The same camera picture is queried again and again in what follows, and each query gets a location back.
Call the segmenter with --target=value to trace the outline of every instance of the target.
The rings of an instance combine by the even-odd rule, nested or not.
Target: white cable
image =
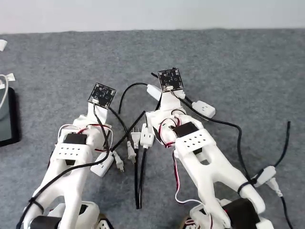
[[[59,128],[59,131],[58,131],[58,134],[57,134],[57,141],[59,141],[59,138],[61,136],[61,130],[65,127],[68,127],[68,126],[73,126],[73,127],[76,127],[78,130],[80,130],[80,128],[78,126],[75,126],[75,125],[72,125],[72,124],[64,124],[62,125],[60,128]]]
[[[203,202],[201,202],[199,200],[196,200],[196,199],[187,199],[187,200],[184,200],[184,201],[178,200],[177,195],[178,195],[178,192],[180,190],[180,179],[179,179],[179,174],[178,174],[177,161],[176,161],[175,157],[173,157],[173,159],[174,159],[174,164],[175,164],[174,168],[175,168],[175,172],[177,174],[177,184],[178,184],[178,188],[177,188],[177,191],[176,191],[176,194],[175,194],[176,201],[180,204],[185,204],[185,203],[188,203],[188,202],[196,202],[196,203],[204,205]]]
[[[1,109],[1,107],[2,107],[3,104],[4,104],[4,100],[5,100],[5,98],[6,98],[7,94],[8,94],[8,91],[9,91],[9,81],[8,81],[8,78],[6,77],[6,75],[0,74],[0,76],[4,77],[4,79],[5,79],[5,84],[6,84],[6,85],[5,85],[6,88],[5,88],[4,96],[3,96],[2,100],[1,100],[1,103],[0,103],[0,109]]]

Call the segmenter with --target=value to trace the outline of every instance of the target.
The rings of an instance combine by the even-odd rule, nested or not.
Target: red wire
[[[84,132],[86,129],[88,129],[88,126],[89,125],[92,125],[92,126],[101,126],[100,124],[88,124],[87,126],[86,126],[86,128],[84,128],[84,129],[81,129],[79,132],[77,132],[78,134],[81,134],[82,132]]]
[[[99,152],[105,152],[106,150],[101,150],[101,149],[94,149],[95,151],[99,151]]]

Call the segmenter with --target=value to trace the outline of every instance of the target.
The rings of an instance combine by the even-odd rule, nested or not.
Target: power cord
[[[121,108],[122,108],[122,104],[123,104],[123,99],[124,99],[124,96],[125,96],[126,92],[127,92],[130,88],[132,88],[132,87],[134,87],[134,86],[136,86],[136,85],[145,85],[145,86],[147,86],[147,83],[142,83],[142,82],[133,83],[133,84],[129,85],[129,86],[125,89],[125,91],[124,91],[123,94],[122,94],[121,100],[120,100],[119,111],[118,111],[119,114],[121,113]]]
[[[274,167],[277,167],[277,166],[282,162],[283,158],[284,158],[285,155],[286,155],[287,148],[288,148],[288,144],[289,144],[290,124],[291,124],[291,122],[288,121],[288,122],[287,122],[287,130],[286,130],[286,139],[285,139],[285,145],[284,145],[284,148],[283,148],[283,152],[282,152],[281,157],[280,157],[280,158],[278,159],[278,161],[274,164]]]
[[[140,209],[142,208],[142,188],[143,188],[143,180],[144,180],[144,168],[145,168],[145,161],[146,161],[146,152],[147,152],[147,148],[144,148],[143,156],[142,156],[142,162],[141,162],[139,194],[138,194],[139,208]]]

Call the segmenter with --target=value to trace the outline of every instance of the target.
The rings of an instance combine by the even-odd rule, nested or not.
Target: red and white wire
[[[179,200],[178,199],[178,193],[179,193],[179,190],[180,190],[180,179],[179,179],[179,174],[178,174],[178,168],[177,168],[177,161],[176,161],[176,158],[174,156],[174,153],[173,153],[173,166],[174,166],[174,173],[175,173],[175,177],[176,177],[176,194],[175,194],[175,199],[176,201],[179,203],[179,204],[185,204],[185,203],[188,203],[188,202],[196,202],[196,203],[199,203],[199,204],[203,204],[203,202],[199,201],[199,200],[196,200],[196,199],[187,199],[187,200]]]
[[[159,133],[159,136],[160,136],[160,139],[161,139],[161,141],[164,143],[164,146],[165,146],[165,148],[169,148],[169,147],[171,147],[173,144],[174,144],[174,142],[168,142],[168,143],[165,143],[164,142],[164,140],[163,140],[163,138],[162,138],[162,127],[163,127],[163,123],[166,121],[166,120],[172,120],[173,121],[173,123],[175,123],[175,126],[179,126],[180,125],[180,119],[178,119],[178,122],[176,123],[173,119],[171,119],[171,118],[165,118],[161,123],[160,123],[160,126],[159,126],[159,130],[158,130],[158,133]]]

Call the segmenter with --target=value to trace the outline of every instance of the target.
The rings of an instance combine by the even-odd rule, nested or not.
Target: robotic arm
[[[95,89],[102,92],[104,91],[102,87],[105,86],[97,84]],[[102,222],[98,222],[100,214],[98,206],[93,202],[81,200],[82,191],[90,170],[90,167],[81,166],[92,163],[92,154],[96,150],[102,151],[98,158],[107,156],[106,150],[103,149],[105,137],[101,127],[102,124],[105,134],[111,131],[111,126],[106,125],[107,106],[102,107],[88,103],[88,114],[81,115],[74,120],[73,125],[62,129],[58,143],[50,157],[48,170],[33,197],[37,194],[39,195],[37,198],[32,198],[30,200],[31,205],[28,209],[25,209],[24,229],[100,228]],[[113,158],[110,153],[107,159],[101,162],[101,165],[106,163],[109,158],[109,163],[111,164]],[[71,167],[80,168],[66,173],[49,185],[50,181],[56,179],[62,172]],[[43,216],[45,208],[59,196],[64,197],[65,203],[59,204],[48,216]]]
[[[160,91],[152,90],[151,87],[148,88],[148,93],[156,99],[161,96]],[[251,215],[254,217],[252,225],[248,220],[247,228],[273,229],[269,220],[258,217],[265,211],[265,204],[251,185],[241,189],[239,194],[242,199],[237,204],[230,204],[227,200],[220,201],[215,197],[215,182],[222,182],[237,192],[247,179],[230,164],[202,123],[186,115],[179,100],[184,97],[183,90],[174,91],[174,94],[171,90],[162,92],[160,109],[147,112],[146,117],[148,129],[159,142],[165,147],[175,147],[174,156],[181,161],[198,188],[198,196],[203,205],[191,210],[191,218],[200,228],[210,228],[210,216],[213,218],[214,229],[231,228],[232,225],[234,228],[243,228],[237,226],[243,224],[235,217],[235,212],[239,211],[241,221],[245,217],[252,217]]]

